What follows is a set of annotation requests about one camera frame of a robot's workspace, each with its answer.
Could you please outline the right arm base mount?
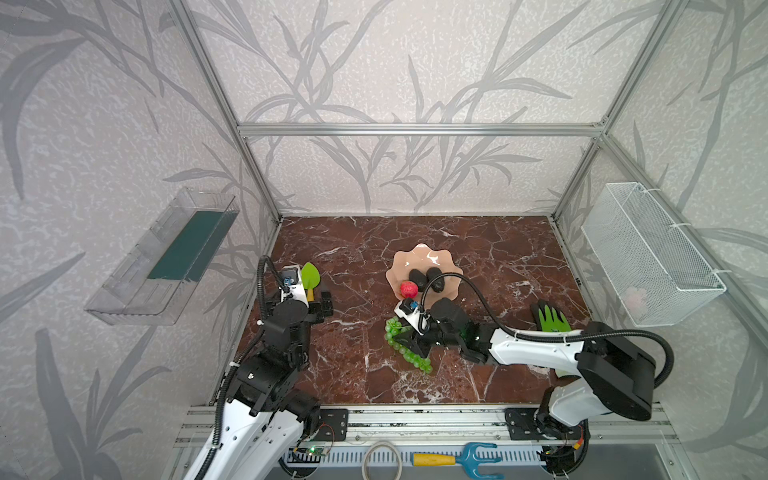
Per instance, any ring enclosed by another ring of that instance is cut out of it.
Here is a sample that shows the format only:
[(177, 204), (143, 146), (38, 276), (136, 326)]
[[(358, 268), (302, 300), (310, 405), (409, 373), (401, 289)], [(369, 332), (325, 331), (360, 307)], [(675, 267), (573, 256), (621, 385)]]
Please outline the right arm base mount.
[(565, 426), (546, 417), (538, 418), (537, 407), (510, 407), (504, 410), (504, 423), (511, 440), (575, 443), (581, 439), (579, 426)]

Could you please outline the red fake strawberry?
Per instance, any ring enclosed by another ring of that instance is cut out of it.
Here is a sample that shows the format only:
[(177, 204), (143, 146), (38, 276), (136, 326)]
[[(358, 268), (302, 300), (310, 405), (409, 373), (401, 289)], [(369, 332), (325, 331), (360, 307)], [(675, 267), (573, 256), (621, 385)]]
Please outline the red fake strawberry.
[(415, 299), (419, 295), (419, 287), (413, 281), (403, 281), (399, 286), (399, 293), (404, 299)]

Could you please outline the green fake grape bunch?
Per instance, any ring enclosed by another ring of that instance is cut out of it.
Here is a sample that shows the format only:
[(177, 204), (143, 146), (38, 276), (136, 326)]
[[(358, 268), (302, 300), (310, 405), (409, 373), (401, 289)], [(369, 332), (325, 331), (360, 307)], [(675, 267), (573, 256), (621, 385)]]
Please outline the green fake grape bunch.
[(401, 354), (408, 363), (425, 374), (431, 374), (433, 366), (429, 357), (422, 357), (412, 346), (416, 337), (414, 329), (409, 325), (403, 325), (399, 319), (390, 318), (386, 321), (385, 340), (388, 345)]

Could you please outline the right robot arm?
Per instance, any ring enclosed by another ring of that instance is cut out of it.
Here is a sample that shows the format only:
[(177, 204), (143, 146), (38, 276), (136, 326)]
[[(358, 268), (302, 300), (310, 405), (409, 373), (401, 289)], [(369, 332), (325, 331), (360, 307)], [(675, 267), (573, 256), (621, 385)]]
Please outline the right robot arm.
[(395, 342), (421, 358), (437, 346), (455, 347), (476, 364), (529, 365), (572, 376), (571, 383), (544, 394), (538, 410), (542, 423), (576, 426), (610, 413), (647, 421), (654, 391), (674, 367), (671, 345), (646, 330), (593, 322), (570, 332), (521, 331), (477, 323), (448, 298), (429, 309), (405, 299), (394, 313), (406, 328)]

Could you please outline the dark avocado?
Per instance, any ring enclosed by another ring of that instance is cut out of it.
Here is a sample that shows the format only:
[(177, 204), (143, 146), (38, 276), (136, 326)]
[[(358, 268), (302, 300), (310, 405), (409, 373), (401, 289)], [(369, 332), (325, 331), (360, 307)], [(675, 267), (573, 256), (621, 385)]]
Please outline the dark avocado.
[(442, 293), (445, 289), (443, 272), (438, 267), (431, 267), (426, 273), (427, 286), (435, 293)]
[(409, 272), (408, 280), (416, 285), (418, 291), (423, 291), (428, 284), (427, 276), (417, 269)]

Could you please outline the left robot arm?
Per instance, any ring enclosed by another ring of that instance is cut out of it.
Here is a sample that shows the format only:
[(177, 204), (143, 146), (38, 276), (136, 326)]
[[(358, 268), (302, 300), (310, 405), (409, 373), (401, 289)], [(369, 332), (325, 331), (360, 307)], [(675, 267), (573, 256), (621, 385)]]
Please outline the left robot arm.
[(260, 298), (259, 351), (226, 375), (206, 447), (187, 479), (264, 479), (291, 446), (320, 427), (320, 401), (295, 387), (309, 363), (311, 328), (334, 314), (332, 296), (307, 303)]

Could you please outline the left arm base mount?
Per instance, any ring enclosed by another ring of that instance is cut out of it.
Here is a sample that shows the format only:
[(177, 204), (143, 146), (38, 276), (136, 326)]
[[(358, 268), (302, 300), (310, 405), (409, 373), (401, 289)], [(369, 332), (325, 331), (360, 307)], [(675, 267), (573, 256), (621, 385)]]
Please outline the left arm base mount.
[(335, 443), (345, 441), (349, 427), (350, 411), (346, 408), (321, 408), (315, 423), (316, 429), (309, 437), (314, 442)]

